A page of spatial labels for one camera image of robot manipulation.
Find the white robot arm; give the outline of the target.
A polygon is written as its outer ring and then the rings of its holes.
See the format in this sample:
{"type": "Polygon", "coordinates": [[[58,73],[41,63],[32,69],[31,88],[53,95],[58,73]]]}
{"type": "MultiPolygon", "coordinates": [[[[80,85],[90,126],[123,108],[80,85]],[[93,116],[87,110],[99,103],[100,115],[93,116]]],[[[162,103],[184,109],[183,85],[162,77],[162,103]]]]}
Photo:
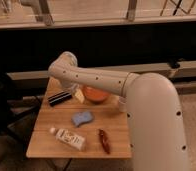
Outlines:
{"type": "Polygon", "coordinates": [[[126,100],[133,171],[190,171],[181,104],[168,78],[158,73],[80,68],[68,51],[51,63],[48,72],[65,89],[87,85],[126,100]]]}

